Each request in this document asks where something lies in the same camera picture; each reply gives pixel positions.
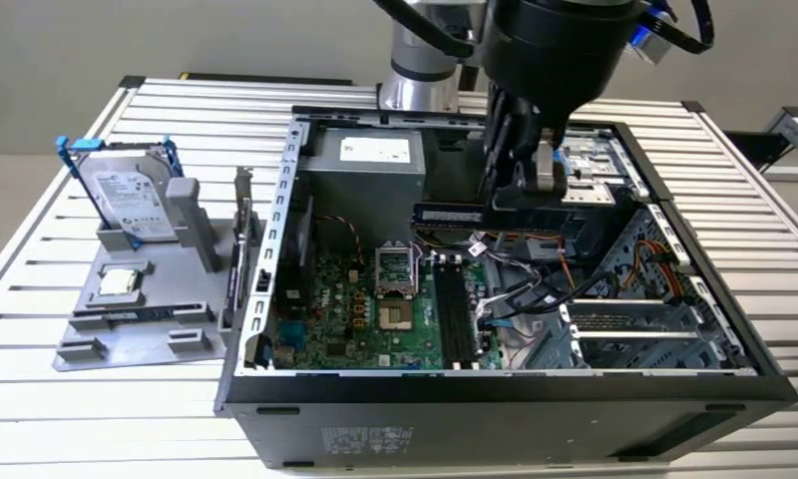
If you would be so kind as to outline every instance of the gray floor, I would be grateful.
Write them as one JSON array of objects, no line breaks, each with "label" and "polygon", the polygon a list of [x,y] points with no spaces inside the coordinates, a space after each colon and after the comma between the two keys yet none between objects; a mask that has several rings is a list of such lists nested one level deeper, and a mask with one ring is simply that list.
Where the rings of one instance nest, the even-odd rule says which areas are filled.
[{"label": "gray floor", "polygon": [[0,155],[0,249],[60,168],[53,155]]}]

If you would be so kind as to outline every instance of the motherboard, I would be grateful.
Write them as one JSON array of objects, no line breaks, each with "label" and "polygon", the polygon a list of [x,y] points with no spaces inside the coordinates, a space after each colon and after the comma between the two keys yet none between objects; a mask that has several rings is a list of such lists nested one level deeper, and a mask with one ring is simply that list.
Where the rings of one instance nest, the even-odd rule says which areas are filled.
[{"label": "motherboard", "polygon": [[[383,254],[381,264],[376,254],[365,255],[361,266],[352,256],[320,254],[305,319],[280,324],[276,367],[444,369],[449,344],[439,317],[448,305],[452,316],[471,329],[472,340],[481,337],[469,310],[485,296],[483,268],[479,263],[460,268],[464,297],[456,301],[455,297],[437,297],[435,260],[413,253],[408,257],[412,263],[403,267],[395,251]],[[416,293],[385,294],[385,288],[377,286],[401,282],[413,282]],[[500,368],[495,335],[485,337],[484,350],[473,345],[473,352],[480,368]]]}]

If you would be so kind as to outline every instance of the power supply label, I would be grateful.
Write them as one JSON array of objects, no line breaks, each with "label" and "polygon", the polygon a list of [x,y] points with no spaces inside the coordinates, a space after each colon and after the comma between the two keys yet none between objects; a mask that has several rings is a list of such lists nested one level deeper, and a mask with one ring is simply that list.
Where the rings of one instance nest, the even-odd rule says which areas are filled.
[{"label": "power supply label", "polygon": [[175,236],[151,178],[136,172],[100,172],[95,181],[125,232],[143,241],[169,240]]},{"label": "power supply label", "polygon": [[405,138],[344,138],[341,161],[411,163],[411,142]]}]

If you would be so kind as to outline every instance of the green circuit board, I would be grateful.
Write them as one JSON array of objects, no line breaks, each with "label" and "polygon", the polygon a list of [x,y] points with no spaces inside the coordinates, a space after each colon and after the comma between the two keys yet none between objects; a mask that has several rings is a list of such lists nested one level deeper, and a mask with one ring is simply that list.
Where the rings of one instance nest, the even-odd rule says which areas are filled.
[{"label": "green circuit board", "polygon": [[[379,299],[373,261],[373,256],[365,257],[364,270],[359,271],[353,281],[353,259],[331,254],[320,256],[304,344],[295,354],[295,364],[281,361],[281,367],[443,369],[431,266],[425,261],[420,262],[419,292],[411,301],[403,298]],[[477,300],[484,292],[480,264],[471,264],[464,269],[464,278],[468,299]],[[397,301],[407,301],[404,305],[409,307],[409,315],[403,317],[408,320],[403,322],[396,322],[392,316],[380,316],[384,314],[380,311]],[[495,337],[491,351],[479,359],[481,368],[500,368]]]}]

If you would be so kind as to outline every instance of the slotted aluminum table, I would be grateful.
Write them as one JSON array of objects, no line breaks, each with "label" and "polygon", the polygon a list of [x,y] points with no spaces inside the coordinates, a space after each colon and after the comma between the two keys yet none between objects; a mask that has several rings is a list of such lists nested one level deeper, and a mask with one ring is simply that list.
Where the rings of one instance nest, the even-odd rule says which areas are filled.
[{"label": "slotted aluminum table", "polygon": [[[461,99],[483,113],[483,94]],[[147,80],[120,88],[89,137],[172,134],[215,218],[235,210],[236,166],[269,211],[291,106],[373,108],[373,88]],[[601,100],[577,119],[625,122],[798,388],[798,219],[709,117],[680,103]],[[227,477],[269,472],[237,423],[213,416],[221,361],[75,373],[51,368],[89,272],[97,220],[65,171],[0,255],[0,477]],[[798,478],[798,404],[668,466],[321,471],[339,476],[575,475]]]}]

